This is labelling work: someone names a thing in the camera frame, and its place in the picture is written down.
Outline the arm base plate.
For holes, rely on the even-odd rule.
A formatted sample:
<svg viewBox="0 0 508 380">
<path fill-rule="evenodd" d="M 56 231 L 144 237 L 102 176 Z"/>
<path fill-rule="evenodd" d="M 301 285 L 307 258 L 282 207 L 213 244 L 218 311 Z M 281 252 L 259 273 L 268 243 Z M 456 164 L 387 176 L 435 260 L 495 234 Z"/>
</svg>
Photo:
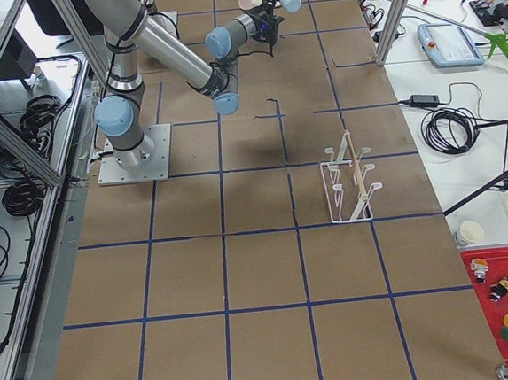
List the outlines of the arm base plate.
<svg viewBox="0 0 508 380">
<path fill-rule="evenodd" d="M 104 186 L 164 181 L 169 178 L 171 124 L 143 128 L 144 139 L 136 149 L 116 151 L 104 143 L 98 184 Z"/>
</svg>

